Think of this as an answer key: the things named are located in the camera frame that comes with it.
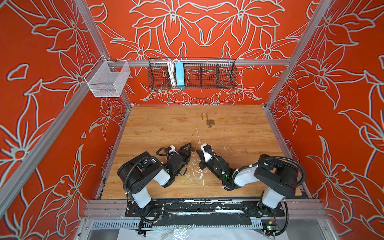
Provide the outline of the brass padlock with steel shackle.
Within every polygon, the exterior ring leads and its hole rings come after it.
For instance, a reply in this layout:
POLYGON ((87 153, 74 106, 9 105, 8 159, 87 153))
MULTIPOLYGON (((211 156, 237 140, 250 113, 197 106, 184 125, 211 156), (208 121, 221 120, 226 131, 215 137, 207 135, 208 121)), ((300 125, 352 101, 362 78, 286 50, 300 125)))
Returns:
POLYGON ((213 119, 210 119, 207 113, 201 114, 202 121, 204 120, 204 118, 206 120, 206 125, 208 128, 212 128, 215 125, 215 121, 213 119))

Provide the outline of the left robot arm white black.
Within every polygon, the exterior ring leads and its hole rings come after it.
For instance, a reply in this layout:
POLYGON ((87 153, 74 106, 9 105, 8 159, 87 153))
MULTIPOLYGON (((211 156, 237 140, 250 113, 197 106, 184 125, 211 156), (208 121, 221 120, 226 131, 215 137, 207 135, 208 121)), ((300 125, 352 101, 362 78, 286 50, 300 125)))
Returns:
POLYGON ((160 148, 153 156, 144 152, 119 167, 117 175, 123 182, 123 189, 133 203, 136 213, 145 223, 155 223, 161 217, 161 208, 156 207, 148 192, 151 181, 167 188, 176 177, 183 176, 191 160, 192 144, 178 150, 175 146, 160 148))

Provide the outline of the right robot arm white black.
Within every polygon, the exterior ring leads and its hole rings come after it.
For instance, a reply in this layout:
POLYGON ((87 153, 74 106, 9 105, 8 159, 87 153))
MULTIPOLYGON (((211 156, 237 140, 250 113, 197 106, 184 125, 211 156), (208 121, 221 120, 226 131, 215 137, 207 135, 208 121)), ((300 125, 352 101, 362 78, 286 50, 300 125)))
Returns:
POLYGON ((228 192, 256 182, 265 184, 268 188, 262 194, 260 208, 276 209, 285 198, 295 195, 296 188, 307 176, 302 165, 287 157, 262 154, 257 162, 234 169, 209 145, 197 150, 197 154, 201 160, 200 168, 209 169, 228 192))

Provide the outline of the light blue box in basket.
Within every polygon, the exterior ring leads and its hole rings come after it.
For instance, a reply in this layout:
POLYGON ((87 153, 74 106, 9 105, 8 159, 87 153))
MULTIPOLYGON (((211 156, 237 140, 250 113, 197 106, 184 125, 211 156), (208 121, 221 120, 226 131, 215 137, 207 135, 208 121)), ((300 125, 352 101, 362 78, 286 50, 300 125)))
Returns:
POLYGON ((185 87, 184 63, 183 62, 176 62, 175 63, 175 69, 176 69, 177 87, 180 89, 183 89, 185 87))

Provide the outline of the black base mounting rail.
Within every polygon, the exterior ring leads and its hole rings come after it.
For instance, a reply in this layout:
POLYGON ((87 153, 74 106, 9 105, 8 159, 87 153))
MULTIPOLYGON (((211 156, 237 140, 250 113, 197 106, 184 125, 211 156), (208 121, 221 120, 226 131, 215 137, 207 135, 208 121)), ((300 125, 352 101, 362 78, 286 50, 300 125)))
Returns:
POLYGON ((127 201, 125 216, 149 220, 152 227, 250 227, 261 229, 284 220, 284 205, 263 206, 258 198, 152 199, 144 208, 127 201))

